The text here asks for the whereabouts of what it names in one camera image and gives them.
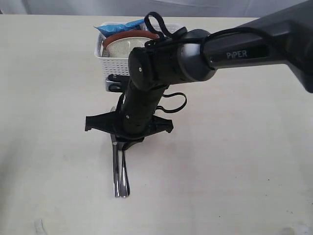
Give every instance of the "bowl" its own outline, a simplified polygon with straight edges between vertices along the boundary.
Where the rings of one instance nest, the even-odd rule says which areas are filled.
[[[144,47],[145,43],[149,41],[150,38],[143,37],[131,37],[122,38],[116,40],[109,45],[107,45],[107,51],[109,52],[109,57],[115,58],[128,58],[129,54],[135,47]]]

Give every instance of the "white plastic basket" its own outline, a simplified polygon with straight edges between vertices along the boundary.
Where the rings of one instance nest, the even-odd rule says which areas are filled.
[[[102,25],[108,25],[108,24],[125,24],[124,22],[104,22]],[[144,30],[147,30],[147,27],[145,24],[142,25]],[[152,24],[152,26],[157,30],[160,31],[160,28],[157,24]],[[177,23],[167,23],[166,24],[167,29],[174,33],[178,29],[181,28],[180,24]],[[96,48],[94,50],[94,55],[97,57],[101,62],[102,67],[102,73],[104,80],[110,75],[110,74],[117,74],[117,75],[129,75],[128,73],[128,58],[111,58],[111,57],[101,57],[102,54],[102,42],[105,39],[105,37],[99,33]]]

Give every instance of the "plastic bag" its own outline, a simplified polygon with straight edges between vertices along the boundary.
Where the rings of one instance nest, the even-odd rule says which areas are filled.
[[[128,31],[138,27],[140,24],[143,24],[145,21],[144,19],[128,22],[126,24],[108,24],[103,25],[97,28],[106,38],[119,32]]]

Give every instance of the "white table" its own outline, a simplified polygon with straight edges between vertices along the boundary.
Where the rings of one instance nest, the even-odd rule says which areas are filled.
[[[93,50],[103,21],[0,15],[0,234],[275,235],[313,223],[313,95],[283,65],[226,69],[188,96],[171,134],[127,151],[131,195],[115,199],[108,112]],[[167,18],[211,32],[252,19]],[[164,99],[174,108],[179,98]]]

